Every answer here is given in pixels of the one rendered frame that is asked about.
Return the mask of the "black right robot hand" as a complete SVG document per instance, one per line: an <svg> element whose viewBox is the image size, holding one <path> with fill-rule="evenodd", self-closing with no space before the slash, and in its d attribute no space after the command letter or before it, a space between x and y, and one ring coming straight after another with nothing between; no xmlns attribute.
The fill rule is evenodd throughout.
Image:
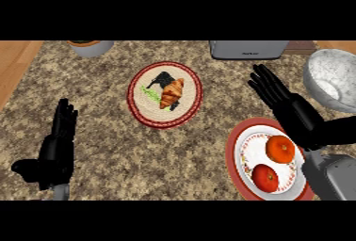
<svg viewBox="0 0 356 241"><path fill-rule="evenodd" d="M305 151L328 145L356 144L356 116L325 120L263 64L252 65L248 84L270 108L289 139Z"/></svg>

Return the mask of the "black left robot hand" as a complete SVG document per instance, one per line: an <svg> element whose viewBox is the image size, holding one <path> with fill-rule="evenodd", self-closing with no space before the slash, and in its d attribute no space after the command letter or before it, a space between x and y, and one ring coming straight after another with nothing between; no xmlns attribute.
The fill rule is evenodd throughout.
<svg viewBox="0 0 356 241"><path fill-rule="evenodd" d="M62 98L56 107L51 133L41 142L38 158L16 160L11 164L11 171L26 183L38 183L39 190L69 183L73 172L76 117L73 105Z"/></svg>

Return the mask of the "orange squash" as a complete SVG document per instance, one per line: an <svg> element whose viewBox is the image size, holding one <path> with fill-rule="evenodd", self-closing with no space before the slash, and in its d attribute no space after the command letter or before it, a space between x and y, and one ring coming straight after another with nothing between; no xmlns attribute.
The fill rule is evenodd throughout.
<svg viewBox="0 0 356 241"><path fill-rule="evenodd" d="M295 146L285 136L271 136L265 143L265 155L279 164L288 164L295 157Z"/></svg>

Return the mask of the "white marble bowl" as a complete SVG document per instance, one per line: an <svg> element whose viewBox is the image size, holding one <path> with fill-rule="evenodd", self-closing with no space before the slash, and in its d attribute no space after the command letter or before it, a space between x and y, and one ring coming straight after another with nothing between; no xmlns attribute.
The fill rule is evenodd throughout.
<svg viewBox="0 0 356 241"><path fill-rule="evenodd" d="M322 106L356 113L356 55L339 49L320 49L307 58L302 84Z"/></svg>

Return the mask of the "red-rimmed white plate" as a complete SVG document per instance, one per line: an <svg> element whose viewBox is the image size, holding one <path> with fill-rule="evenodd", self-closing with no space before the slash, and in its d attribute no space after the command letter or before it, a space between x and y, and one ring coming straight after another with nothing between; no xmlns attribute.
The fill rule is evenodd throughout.
<svg viewBox="0 0 356 241"><path fill-rule="evenodd" d="M234 126L226 141L226 168L236 190L246 200L302 201L311 200L314 193L301 172L302 150L292 142L286 146L295 151L289 163L276 163L265 154L270 137L286 136L276 120L251 118ZM276 183L273 192L265 192L261 184L261 169L273 171L268 182Z"/></svg>

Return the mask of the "red tomato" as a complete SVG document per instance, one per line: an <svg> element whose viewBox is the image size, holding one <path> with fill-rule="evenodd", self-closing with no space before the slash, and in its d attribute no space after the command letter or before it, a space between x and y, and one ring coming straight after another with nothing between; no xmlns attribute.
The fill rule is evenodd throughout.
<svg viewBox="0 0 356 241"><path fill-rule="evenodd" d="M258 164L254 167L251 172L251 179L252 179L254 185L261 191L267 193L271 193L276 191L277 184L279 184L277 175L273 169L267 165Z"/></svg>

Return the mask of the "brown wooden board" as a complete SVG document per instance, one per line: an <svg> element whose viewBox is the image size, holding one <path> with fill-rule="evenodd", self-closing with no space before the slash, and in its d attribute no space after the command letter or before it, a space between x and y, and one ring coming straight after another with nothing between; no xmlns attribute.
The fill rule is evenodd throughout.
<svg viewBox="0 0 356 241"><path fill-rule="evenodd" d="M310 55L317 50L311 40L291 40L283 50L285 55Z"/></svg>

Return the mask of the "grey toaster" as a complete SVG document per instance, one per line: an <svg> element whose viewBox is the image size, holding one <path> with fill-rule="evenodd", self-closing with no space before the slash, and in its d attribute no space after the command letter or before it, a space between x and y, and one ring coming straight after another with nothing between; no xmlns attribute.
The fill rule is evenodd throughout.
<svg viewBox="0 0 356 241"><path fill-rule="evenodd" d="M215 59L274 59L286 48L286 40L211 40L209 53Z"/></svg>

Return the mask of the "golden brown croissant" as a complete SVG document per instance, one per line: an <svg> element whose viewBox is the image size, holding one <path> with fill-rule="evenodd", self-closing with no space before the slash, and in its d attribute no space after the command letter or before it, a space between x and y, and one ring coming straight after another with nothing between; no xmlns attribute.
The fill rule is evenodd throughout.
<svg viewBox="0 0 356 241"><path fill-rule="evenodd" d="M162 89L159 108L164 109L169 106L181 96L183 79L174 80Z"/></svg>

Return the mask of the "round woven red-rimmed placemat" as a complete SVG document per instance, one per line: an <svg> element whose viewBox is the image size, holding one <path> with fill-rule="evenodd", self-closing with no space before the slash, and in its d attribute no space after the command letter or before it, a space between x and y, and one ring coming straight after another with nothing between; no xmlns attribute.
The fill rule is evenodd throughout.
<svg viewBox="0 0 356 241"><path fill-rule="evenodd" d="M202 82L180 63L162 61L133 77L127 91L128 109L149 127L168 129L195 116L202 103Z"/></svg>

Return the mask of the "grey plant pot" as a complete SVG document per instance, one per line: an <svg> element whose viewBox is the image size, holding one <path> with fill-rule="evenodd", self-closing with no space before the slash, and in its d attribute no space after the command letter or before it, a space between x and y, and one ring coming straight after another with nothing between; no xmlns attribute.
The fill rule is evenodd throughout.
<svg viewBox="0 0 356 241"><path fill-rule="evenodd" d="M113 45L112 40L69 40L66 43L81 57L101 55Z"/></svg>

